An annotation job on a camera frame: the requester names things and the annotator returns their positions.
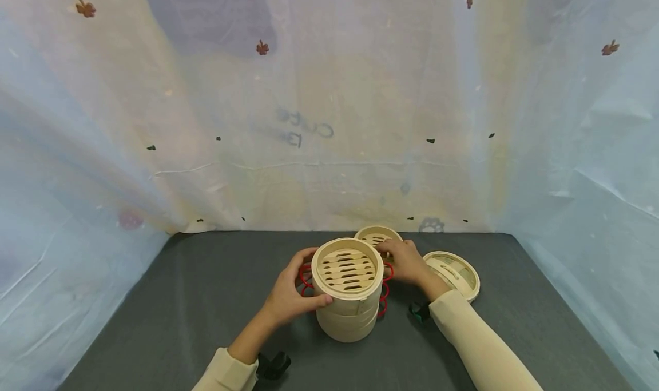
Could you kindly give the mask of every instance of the person's right hand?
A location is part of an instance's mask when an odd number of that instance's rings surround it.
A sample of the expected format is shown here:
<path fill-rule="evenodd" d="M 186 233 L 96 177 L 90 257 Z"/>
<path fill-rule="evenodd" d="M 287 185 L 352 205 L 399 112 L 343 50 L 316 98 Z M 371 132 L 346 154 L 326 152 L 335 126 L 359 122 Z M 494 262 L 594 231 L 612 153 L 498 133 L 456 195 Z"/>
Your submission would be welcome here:
<path fill-rule="evenodd" d="M 386 240 L 377 244 L 375 249 L 382 254 L 390 253 L 394 258 L 390 265 L 394 269 L 395 280 L 419 285 L 422 278 L 432 274 L 411 240 Z"/>
<path fill-rule="evenodd" d="M 375 249 L 383 254 L 390 253 L 394 258 L 390 265 L 394 269 L 395 280 L 421 288 L 428 300 L 434 301 L 451 290 L 441 277 L 430 270 L 411 240 L 386 240 L 377 244 Z"/>

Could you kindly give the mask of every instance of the wrist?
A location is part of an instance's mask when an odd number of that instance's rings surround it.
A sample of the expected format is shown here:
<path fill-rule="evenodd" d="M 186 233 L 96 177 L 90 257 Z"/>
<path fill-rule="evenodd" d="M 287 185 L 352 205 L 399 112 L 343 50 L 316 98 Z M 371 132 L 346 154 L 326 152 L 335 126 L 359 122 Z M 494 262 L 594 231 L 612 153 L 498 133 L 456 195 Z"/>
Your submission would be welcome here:
<path fill-rule="evenodd" d="M 439 275 L 430 270 L 419 279 L 419 288 L 430 302 L 437 300 L 451 290 L 451 287 Z"/>
<path fill-rule="evenodd" d="M 268 334 L 272 334 L 272 332 L 276 331 L 282 325 L 277 314 L 267 306 L 264 306 L 256 313 L 254 318 L 252 318 L 251 324 L 257 327 L 258 330 Z"/>

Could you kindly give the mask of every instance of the stacked bamboo steamer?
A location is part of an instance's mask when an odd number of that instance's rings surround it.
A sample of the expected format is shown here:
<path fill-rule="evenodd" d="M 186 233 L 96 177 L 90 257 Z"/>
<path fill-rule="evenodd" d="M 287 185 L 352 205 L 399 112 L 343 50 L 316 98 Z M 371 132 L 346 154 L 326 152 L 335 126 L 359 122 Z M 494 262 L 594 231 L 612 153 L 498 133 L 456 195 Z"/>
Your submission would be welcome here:
<path fill-rule="evenodd" d="M 315 295 L 328 294 L 332 304 L 316 311 L 318 324 L 340 342 L 355 342 L 373 330 L 378 317 L 384 264 L 374 248 L 391 238 L 391 228 L 373 226 L 355 238 L 339 238 L 318 248 L 311 262 Z"/>
<path fill-rule="evenodd" d="M 325 243 L 313 256 L 314 294 L 328 294 L 334 299 L 332 304 L 316 311 L 318 324 L 331 338 L 355 342 L 373 330 L 384 273 L 384 262 L 375 246 L 388 239 L 403 240 L 389 227 L 368 226 L 359 230 L 355 238 Z M 469 302 L 476 299 L 481 291 L 481 279 L 464 258 L 442 251 L 430 252 L 423 258 L 435 274 L 465 299 Z"/>

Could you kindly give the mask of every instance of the black clip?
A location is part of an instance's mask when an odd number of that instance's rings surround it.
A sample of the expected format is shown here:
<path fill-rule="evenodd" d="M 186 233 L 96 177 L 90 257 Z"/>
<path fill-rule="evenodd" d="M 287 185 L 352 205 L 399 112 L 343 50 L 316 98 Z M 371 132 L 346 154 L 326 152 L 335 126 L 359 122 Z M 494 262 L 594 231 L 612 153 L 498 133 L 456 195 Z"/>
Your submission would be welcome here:
<path fill-rule="evenodd" d="M 424 323 L 430 318 L 430 303 L 426 302 L 423 305 L 413 302 L 408 307 L 409 312 L 416 318 L 417 321 Z"/>
<path fill-rule="evenodd" d="M 259 379 L 277 381 L 284 375 L 290 364 L 291 358 L 283 351 L 278 352 L 272 361 L 259 353 L 259 368 L 256 369 L 256 376 Z"/>

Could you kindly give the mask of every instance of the person's left hand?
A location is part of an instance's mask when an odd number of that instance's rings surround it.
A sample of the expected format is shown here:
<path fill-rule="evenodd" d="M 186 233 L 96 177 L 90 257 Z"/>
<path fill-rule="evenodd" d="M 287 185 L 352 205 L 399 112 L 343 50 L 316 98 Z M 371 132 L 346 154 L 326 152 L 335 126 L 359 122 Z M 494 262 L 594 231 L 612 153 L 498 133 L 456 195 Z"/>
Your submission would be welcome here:
<path fill-rule="evenodd" d="M 297 291 L 295 279 L 298 271 L 307 258 L 313 257 L 317 248 L 306 248 L 292 257 L 289 265 L 279 273 L 277 282 L 265 300 L 261 312 L 277 325 L 290 322 L 300 314 L 325 307 L 332 302 L 332 297 L 322 294 L 317 297 L 303 297 Z"/>

